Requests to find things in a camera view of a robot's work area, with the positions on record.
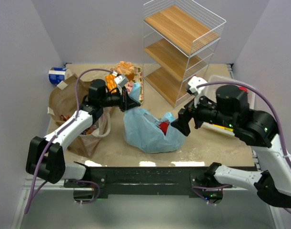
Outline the red tomato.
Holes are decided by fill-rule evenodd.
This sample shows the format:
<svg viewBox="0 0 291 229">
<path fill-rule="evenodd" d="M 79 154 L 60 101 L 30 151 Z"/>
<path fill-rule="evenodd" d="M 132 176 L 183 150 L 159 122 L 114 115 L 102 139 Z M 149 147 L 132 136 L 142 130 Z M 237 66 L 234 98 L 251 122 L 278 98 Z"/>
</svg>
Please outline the red tomato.
<svg viewBox="0 0 291 229">
<path fill-rule="evenodd" d="M 166 135 L 170 123 L 168 121 L 161 122 L 158 127 Z"/>
</svg>

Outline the blue plastic bag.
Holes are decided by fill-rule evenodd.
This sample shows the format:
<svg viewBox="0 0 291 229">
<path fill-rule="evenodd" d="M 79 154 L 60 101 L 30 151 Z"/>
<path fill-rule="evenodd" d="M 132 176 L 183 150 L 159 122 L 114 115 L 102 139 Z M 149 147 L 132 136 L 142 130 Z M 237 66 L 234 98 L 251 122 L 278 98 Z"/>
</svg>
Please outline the blue plastic bag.
<svg viewBox="0 0 291 229">
<path fill-rule="evenodd" d="M 174 120 L 171 112 L 156 118 L 146 109 L 132 108 L 124 113 L 124 139 L 129 145 L 147 154 L 173 152 L 186 140 L 186 136 L 171 126 Z M 164 121 L 170 123 L 166 135 L 158 127 Z"/>
</svg>

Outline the brown paper grocery bag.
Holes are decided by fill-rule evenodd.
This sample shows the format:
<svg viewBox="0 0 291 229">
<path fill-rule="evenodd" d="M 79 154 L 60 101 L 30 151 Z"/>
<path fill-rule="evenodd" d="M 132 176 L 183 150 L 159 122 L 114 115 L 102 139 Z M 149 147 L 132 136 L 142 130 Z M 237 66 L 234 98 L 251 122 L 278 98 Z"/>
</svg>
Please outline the brown paper grocery bag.
<svg viewBox="0 0 291 229">
<path fill-rule="evenodd" d="M 64 122 L 60 121 L 60 115 L 73 115 L 76 111 L 75 83 L 77 75 L 60 82 L 51 92 L 49 97 L 48 114 L 54 120 L 57 126 Z M 94 155 L 96 147 L 101 140 L 98 135 L 103 135 L 108 129 L 108 116 L 111 116 L 114 108 L 104 108 L 103 115 L 96 123 L 85 129 L 70 144 L 68 150 L 87 158 Z"/>
</svg>

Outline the red snack packet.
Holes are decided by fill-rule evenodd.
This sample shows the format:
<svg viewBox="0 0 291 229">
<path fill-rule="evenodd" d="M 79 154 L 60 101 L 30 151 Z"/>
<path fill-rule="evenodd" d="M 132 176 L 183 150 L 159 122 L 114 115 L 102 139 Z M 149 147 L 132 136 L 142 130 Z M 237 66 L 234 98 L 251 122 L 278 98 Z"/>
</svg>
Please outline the red snack packet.
<svg viewBox="0 0 291 229">
<path fill-rule="evenodd" d="M 71 115 L 60 115 L 60 121 L 66 122 L 71 118 Z"/>
</svg>

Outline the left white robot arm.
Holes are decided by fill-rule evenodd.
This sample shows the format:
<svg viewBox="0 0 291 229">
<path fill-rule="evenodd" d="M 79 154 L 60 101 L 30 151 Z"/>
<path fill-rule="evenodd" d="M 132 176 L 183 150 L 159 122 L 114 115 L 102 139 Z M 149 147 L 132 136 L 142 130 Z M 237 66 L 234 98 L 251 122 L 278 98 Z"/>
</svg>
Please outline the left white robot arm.
<svg viewBox="0 0 291 229">
<path fill-rule="evenodd" d="M 119 107 L 127 111 L 140 106 L 140 102 L 129 96 L 125 87 L 125 75 L 114 79 L 116 88 L 107 91 L 104 80 L 93 80 L 77 111 L 54 132 L 45 137 L 34 137 L 29 146 L 26 172 L 52 184 L 62 179 L 81 180 L 86 166 L 65 163 L 64 153 L 68 146 L 84 131 L 95 124 L 103 115 L 105 107 Z"/>
</svg>

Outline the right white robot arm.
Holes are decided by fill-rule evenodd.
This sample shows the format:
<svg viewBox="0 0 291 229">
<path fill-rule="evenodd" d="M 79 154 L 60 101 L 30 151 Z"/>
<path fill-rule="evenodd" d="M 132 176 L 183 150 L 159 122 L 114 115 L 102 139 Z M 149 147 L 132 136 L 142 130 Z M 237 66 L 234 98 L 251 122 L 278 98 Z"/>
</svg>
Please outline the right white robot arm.
<svg viewBox="0 0 291 229">
<path fill-rule="evenodd" d="M 195 128 L 203 123 L 228 127 L 236 138 L 250 146 L 265 163 L 260 172 L 234 169 L 212 163 L 200 179 L 202 189 L 218 189 L 226 185 L 253 191 L 265 203 L 286 210 L 291 209 L 291 156 L 288 153 L 282 128 L 274 110 L 270 113 L 253 110 L 243 83 L 220 82 L 216 100 L 198 94 L 178 113 L 172 127 L 184 135 L 190 134 L 189 121 Z"/>
</svg>

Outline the white plastic fruit basket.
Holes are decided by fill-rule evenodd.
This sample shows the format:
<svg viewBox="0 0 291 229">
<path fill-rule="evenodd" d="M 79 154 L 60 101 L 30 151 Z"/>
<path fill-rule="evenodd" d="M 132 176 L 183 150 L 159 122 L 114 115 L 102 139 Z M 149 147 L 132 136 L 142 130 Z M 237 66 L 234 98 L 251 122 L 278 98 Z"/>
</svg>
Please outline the white plastic fruit basket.
<svg viewBox="0 0 291 229">
<path fill-rule="evenodd" d="M 239 82 L 240 83 L 240 81 L 234 80 L 234 79 L 229 78 L 229 77 L 221 76 L 221 75 L 211 75 L 209 77 L 209 79 L 208 79 L 209 83 L 211 83 L 211 82 L 223 82 L 223 81 Z M 204 95 L 206 97 L 208 97 L 210 100 L 212 100 L 213 102 L 216 103 L 216 90 L 220 86 L 221 86 L 221 84 L 219 84 L 219 85 L 211 85 L 211 86 L 205 87 L 205 91 L 204 91 L 205 94 Z M 256 96 L 256 94 L 248 89 L 248 103 L 249 103 L 251 109 L 254 108 L 255 96 Z M 216 128 L 216 127 L 212 126 L 212 124 L 204 123 L 203 125 L 207 129 L 214 130 L 214 131 L 219 132 L 219 133 L 223 133 L 223 134 L 234 136 L 233 132 Z"/>
</svg>

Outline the peeled orange on cup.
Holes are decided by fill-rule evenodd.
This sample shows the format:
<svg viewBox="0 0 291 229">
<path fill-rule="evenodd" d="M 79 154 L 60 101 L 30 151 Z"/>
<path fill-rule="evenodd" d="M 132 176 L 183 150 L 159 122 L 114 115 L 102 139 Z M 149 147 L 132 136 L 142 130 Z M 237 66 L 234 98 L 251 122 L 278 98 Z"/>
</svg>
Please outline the peeled orange on cup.
<svg viewBox="0 0 291 229">
<path fill-rule="evenodd" d="M 134 78 L 134 70 L 134 65 L 131 62 L 120 61 L 115 65 L 115 71 L 125 75 L 129 81 L 132 81 Z"/>
</svg>

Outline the floral pattern tray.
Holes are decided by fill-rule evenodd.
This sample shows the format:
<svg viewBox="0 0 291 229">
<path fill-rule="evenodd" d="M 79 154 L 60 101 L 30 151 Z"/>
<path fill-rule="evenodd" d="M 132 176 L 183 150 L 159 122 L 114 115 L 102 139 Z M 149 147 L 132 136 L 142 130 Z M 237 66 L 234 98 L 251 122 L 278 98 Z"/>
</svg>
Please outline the floral pattern tray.
<svg viewBox="0 0 291 229">
<path fill-rule="evenodd" d="M 142 77 L 142 69 L 140 67 L 134 67 L 134 78 L 132 81 L 129 81 L 125 87 L 128 91 L 128 93 L 130 93 L 134 87 L 134 85 L 136 83 L 139 84 L 140 86 L 140 95 L 139 95 L 139 102 L 143 103 L 144 100 L 144 95 L 143 95 L 143 77 Z"/>
</svg>

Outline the yellow mango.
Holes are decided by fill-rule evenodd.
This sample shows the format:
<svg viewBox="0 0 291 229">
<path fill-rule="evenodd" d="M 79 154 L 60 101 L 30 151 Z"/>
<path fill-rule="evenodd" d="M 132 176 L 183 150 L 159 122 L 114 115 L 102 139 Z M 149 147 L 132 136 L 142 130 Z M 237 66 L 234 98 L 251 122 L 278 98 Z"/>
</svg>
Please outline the yellow mango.
<svg viewBox="0 0 291 229">
<path fill-rule="evenodd" d="M 232 128 L 223 127 L 223 126 L 215 125 L 215 124 L 212 124 L 212 126 L 214 126 L 214 127 L 216 127 L 216 128 L 219 128 L 219 129 L 223 129 L 223 130 L 226 130 L 226 131 L 233 132 L 233 129 L 232 129 Z"/>
</svg>

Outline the red apple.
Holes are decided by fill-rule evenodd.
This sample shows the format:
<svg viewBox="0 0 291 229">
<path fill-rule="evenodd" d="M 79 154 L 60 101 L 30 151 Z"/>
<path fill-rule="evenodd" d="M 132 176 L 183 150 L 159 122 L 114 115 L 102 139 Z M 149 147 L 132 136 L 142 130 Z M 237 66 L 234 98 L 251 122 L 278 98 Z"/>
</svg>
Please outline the red apple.
<svg viewBox="0 0 291 229">
<path fill-rule="evenodd" d="M 245 88 L 245 87 L 241 87 L 241 86 L 240 86 L 239 89 L 242 90 L 242 91 L 248 92 L 248 89 Z"/>
</svg>

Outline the blue white paper roll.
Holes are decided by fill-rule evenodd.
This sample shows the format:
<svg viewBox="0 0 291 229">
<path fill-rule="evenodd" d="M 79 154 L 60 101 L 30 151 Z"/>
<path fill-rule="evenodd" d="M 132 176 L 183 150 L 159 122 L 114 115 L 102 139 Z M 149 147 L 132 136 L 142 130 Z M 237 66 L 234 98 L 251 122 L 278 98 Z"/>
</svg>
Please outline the blue white paper roll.
<svg viewBox="0 0 291 229">
<path fill-rule="evenodd" d="M 52 67 L 48 72 L 49 81 L 53 85 L 58 85 L 61 81 L 72 76 L 72 71 L 67 67 Z"/>
</svg>

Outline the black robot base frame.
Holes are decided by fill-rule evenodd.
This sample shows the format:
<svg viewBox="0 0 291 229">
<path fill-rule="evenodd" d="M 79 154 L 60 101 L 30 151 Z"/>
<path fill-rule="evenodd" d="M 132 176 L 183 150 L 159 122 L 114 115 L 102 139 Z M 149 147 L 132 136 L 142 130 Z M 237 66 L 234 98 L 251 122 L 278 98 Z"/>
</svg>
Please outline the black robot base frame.
<svg viewBox="0 0 291 229">
<path fill-rule="evenodd" d="M 217 187 L 204 180 L 207 167 L 89 167 L 83 180 L 100 187 L 100 198 L 109 195 L 181 195 L 196 198 L 199 194 L 218 203 L 222 190 L 196 190 L 193 186 Z"/>
</svg>

